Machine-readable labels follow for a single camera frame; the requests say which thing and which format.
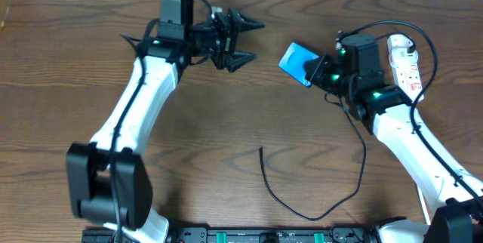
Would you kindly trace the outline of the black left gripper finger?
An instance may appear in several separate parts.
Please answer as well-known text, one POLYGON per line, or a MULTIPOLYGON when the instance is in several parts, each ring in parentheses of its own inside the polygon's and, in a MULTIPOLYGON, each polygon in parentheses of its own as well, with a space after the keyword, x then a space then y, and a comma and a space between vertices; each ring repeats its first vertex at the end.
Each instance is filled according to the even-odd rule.
POLYGON ((234 11, 235 32, 247 32, 254 29, 262 29, 265 27, 265 23, 261 20, 249 17, 238 11, 234 11))
POLYGON ((255 53, 234 51, 232 54, 226 56, 225 66, 229 72, 235 72, 256 58, 257 55, 255 53))

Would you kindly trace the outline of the blue Galaxy smartphone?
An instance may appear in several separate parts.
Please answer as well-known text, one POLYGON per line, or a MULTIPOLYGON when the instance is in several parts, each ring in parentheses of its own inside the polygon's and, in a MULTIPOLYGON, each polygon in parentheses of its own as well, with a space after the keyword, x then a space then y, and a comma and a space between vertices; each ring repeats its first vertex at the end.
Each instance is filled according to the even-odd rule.
POLYGON ((303 68, 306 61, 319 58, 319 55, 297 44, 290 43, 288 49, 278 63, 278 67, 303 86, 310 88, 312 83, 306 79, 306 70, 303 68))

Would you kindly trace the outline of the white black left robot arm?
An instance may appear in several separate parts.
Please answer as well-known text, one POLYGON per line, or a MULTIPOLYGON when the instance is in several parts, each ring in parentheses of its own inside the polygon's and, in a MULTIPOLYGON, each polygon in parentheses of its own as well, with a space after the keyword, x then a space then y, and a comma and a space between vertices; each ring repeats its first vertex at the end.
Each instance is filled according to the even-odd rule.
POLYGON ((234 8, 209 7, 194 23, 195 0, 161 0, 158 18, 134 49, 131 78, 110 117, 89 143, 66 154, 72 213, 110 229, 110 242, 164 242, 169 222, 152 207, 153 189, 143 162, 146 144, 165 101, 184 70, 206 60, 234 72, 255 58, 238 51, 242 32, 262 29, 261 20, 234 8))

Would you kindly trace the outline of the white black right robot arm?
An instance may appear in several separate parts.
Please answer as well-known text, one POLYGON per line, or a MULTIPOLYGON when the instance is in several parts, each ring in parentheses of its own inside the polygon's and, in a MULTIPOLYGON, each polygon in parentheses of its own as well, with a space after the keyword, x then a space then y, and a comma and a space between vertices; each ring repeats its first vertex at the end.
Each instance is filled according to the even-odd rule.
POLYGON ((480 242, 482 182, 442 145, 420 117, 423 98, 414 41, 396 33, 387 38, 394 82, 383 80, 377 40, 355 34, 337 43, 336 58, 318 55, 303 62, 310 84, 346 101, 349 113, 401 162, 428 205, 431 221, 405 218, 376 225, 378 242, 480 242))

